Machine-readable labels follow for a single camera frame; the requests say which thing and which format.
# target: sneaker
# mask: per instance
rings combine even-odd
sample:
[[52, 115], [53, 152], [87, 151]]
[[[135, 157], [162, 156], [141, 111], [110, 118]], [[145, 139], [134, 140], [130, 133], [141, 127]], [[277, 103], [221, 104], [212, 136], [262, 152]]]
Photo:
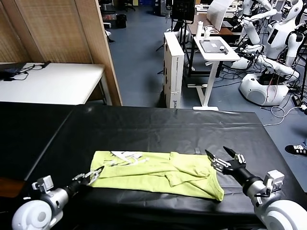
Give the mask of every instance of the sneaker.
[[302, 145], [288, 145], [284, 148], [288, 153], [294, 155], [306, 155], [307, 156], [307, 149], [305, 149]]

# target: white box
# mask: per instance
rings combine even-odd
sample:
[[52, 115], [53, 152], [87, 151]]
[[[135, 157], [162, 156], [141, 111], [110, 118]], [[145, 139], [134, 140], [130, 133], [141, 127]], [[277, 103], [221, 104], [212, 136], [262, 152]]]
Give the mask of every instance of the white box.
[[174, 32], [164, 33], [164, 95], [167, 108], [180, 108], [184, 53]]

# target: white table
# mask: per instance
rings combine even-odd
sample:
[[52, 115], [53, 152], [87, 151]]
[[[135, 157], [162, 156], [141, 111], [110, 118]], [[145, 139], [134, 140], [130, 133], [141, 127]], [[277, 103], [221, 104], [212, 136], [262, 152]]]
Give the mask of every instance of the white table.
[[[103, 65], [50, 63], [44, 69], [28, 73], [25, 80], [0, 81], [1, 102], [84, 104], [97, 84], [107, 103], [111, 101]], [[23, 79], [25, 74], [15, 78]]]
[[[193, 107], [194, 110], [215, 110], [218, 111], [218, 107], [209, 107], [208, 102], [210, 99], [211, 91], [213, 88], [215, 76], [220, 61], [237, 61], [240, 60], [240, 57], [236, 52], [227, 44], [227, 42], [221, 37], [209, 37], [209, 40], [220, 40], [223, 43], [223, 46], [228, 50], [227, 54], [224, 53], [205, 53], [200, 41], [205, 40], [204, 37], [194, 37], [194, 41], [201, 52], [202, 57], [205, 61], [208, 61], [206, 64], [209, 65], [212, 63], [212, 69], [209, 75], [208, 83], [203, 85], [188, 84], [188, 88], [196, 88], [198, 96], [201, 101], [201, 106]], [[202, 92], [202, 89], [206, 88], [205, 95]]]

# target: wooden partition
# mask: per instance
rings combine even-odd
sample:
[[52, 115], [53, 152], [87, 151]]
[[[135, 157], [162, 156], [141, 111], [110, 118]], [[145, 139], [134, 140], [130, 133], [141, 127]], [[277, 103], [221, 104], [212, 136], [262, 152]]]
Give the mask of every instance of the wooden partition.
[[0, 62], [104, 64], [122, 105], [98, 0], [0, 0]]

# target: green shirt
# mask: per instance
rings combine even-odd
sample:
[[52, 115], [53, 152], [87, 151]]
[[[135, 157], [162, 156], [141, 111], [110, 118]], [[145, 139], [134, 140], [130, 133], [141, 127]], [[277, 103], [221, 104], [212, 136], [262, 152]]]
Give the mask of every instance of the green shirt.
[[97, 151], [91, 170], [105, 166], [93, 187], [135, 189], [150, 192], [173, 193], [222, 201], [216, 170], [206, 155], [187, 155], [177, 152], [137, 152], [138, 163], [114, 156], [110, 151]]

